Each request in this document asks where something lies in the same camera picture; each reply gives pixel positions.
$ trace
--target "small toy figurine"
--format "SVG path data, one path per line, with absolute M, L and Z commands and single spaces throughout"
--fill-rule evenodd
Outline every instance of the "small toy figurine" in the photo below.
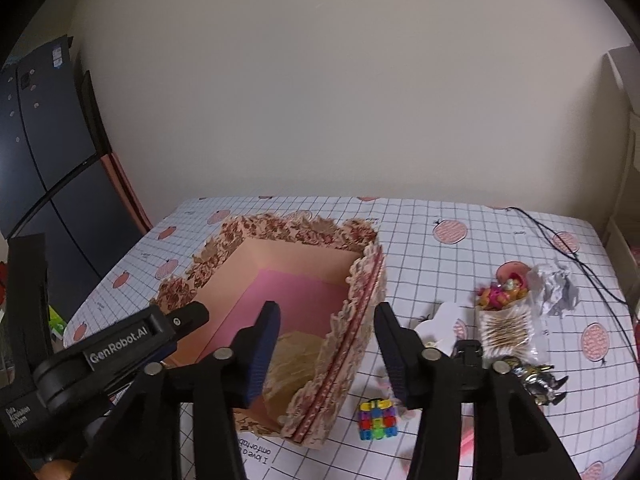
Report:
M 398 434 L 396 407 L 389 399 L 371 399 L 358 410 L 360 440 L 379 440 Z
M 478 306 L 483 310 L 502 310 L 528 293 L 524 278 L 512 272 L 503 284 L 493 282 L 489 287 L 479 289 Z
M 554 369 L 553 365 L 536 366 L 525 363 L 514 356 L 508 356 L 502 360 L 511 367 L 511 373 L 520 379 L 537 405 L 548 406 L 552 404 L 555 406 L 566 397 L 566 392 L 556 394 L 556 390 L 569 380 L 569 376 L 564 376 L 557 381 L 554 375 L 549 372 Z

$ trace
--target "green object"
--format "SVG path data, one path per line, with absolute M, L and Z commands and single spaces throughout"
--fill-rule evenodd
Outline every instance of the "green object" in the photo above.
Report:
M 65 320 L 53 310 L 51 305 L 49 305 L 49 328 L 58 339 L 62 339 L 62 335 L 65 333 L 66 323 Z

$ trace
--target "toy figure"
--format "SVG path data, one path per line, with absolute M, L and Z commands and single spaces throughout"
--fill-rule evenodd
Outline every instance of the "toy figure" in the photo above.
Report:
M 566 397 L 566 392 L 556 394 L 568 380 L 569 376 L 564 376 L 559 381 L 549 372 L 553 370 L 553 365 L 532 365 L 525 363 L 514 356 L 502 359 L 511 367 L 511 373 L 516 375 L 522 382 L 525 389 L 533 396 L 539 406 L 549 404 L 559 404 Z

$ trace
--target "pink board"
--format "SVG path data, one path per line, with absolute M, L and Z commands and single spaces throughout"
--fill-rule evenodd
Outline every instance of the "pink board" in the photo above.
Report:
M 295 302 L 295 307 L 292 307 L 292 310 L 297 310 L 300 309 L 300 301 L 308 303 L 310 305 L 308 310 L 312 312 L 312 319 L 326 316 L 324 324 L 319 325 L 321 328 L 317 326 L 315 328 L 318 335 L 324 337 L 330 331 L 327 312 L 338 312 L 342 307 L 342 301 L 347 299 L 348 286 L 346 279 L 351 265 L 358 256 L 358 253 L 352 251 L 328 247 L 295 244 L 280 240 L 245 239 L 225 262 L 216 269 L 206 285 L 198 290 L 194 300 L 207 307 L 209 321 L 180 340 L 177 351 L 169 357 L 171 363 L 176 366 L 192 364 L 200 356 L 204 355 L 203 352 L 206 352 L 207 349 L 218 348 L 220 345 L 218 345 L 217 341 L 219 340 L 212 343 L 211 339 L 216 335 L 223 323 L 226 323 L 227 330 L 231 330 L 231 333 L 251 325 L 264 301 L 273 300 L 281 303 L 280 297 L 282 294 L 279 292 L 281 290 L 309 288 L 310 292 L 302 297 L 295 296 L 296 299 L 290 301 L 290 304 Z M 258 280 L 258 275 L 261 272 L 261 278 Z M 304 285 L 297 286 L 295 283 L 290 285 L 292 276 L 295 277 L 297 283 L 301 283 L 300 280 L 303 280 Z M 272 277 L 276 277 L 277 283 L 268 285 L 268 281 Z M 242 307 L 239 302 L 256 280 L 260 285 L 257 289 L 258 292 L 252 292 L 252 296 L 247 296 L 251 298 L 251 308 L 247 312 L 253 315 L 232 315 L 238 304 L 240 310 L 247 309 L 247 307 Z M 321 303 L 315 303 L 313 297 L 316 294 L 320 295 L 318 302 L 323 300 L 322 298 L 326 300 L 326 295 L 318 291 L 318 284 L 322 284 L 324 288 L 327 288 L 329 284 L 333 284 L 336 286 L 334 290 L 343 291 L 340 301 L 336 300 L 326 308 Z M 306 315 L 292 319 L 296 322 L 292 320 L 289 324 L 283 313 L 283 323 L 287 323 L 283 324 L 283 330 L 286 327 L 293 327 L 293 330 L 304 332 L 310 326 L 310 324 L 306 323 Z M 300 326 L 297 324 L 299 319 L 303 323 Z M 230 341 L 228 337 L 221 340 L 226 341 L 226 344 Z
M 324 338 L 331 331 L 331 314 L 340 312 L 348 291 L 346 284 L 336 285 L 310 276 L 261 269 L 199 359 L 221 346 L 228 346 L 240 328 L 251 326 L 265 301 L 280 305 L 280 334 L 297 330 Z

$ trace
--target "colorful toy cube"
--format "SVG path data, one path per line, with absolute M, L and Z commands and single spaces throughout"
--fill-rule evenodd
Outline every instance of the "colorful toy cube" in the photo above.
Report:
M 358 410 L 358 426 L 361 440 L 397 436 L 396 407 L 389 399 L 362 402 Z

